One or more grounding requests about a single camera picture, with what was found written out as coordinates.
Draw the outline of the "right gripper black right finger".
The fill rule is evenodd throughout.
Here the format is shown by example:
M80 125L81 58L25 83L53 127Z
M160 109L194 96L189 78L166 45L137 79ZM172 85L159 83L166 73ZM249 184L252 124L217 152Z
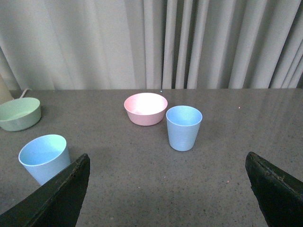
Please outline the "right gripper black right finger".
M251 189L269 227L303 225L303 183L254 152L245 168Z

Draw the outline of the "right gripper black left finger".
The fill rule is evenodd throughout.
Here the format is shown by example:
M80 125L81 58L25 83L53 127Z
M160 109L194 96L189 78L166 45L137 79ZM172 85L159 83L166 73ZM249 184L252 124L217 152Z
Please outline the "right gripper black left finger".
M90 158L81 155L0 216L2 227L74 227L87 192Z

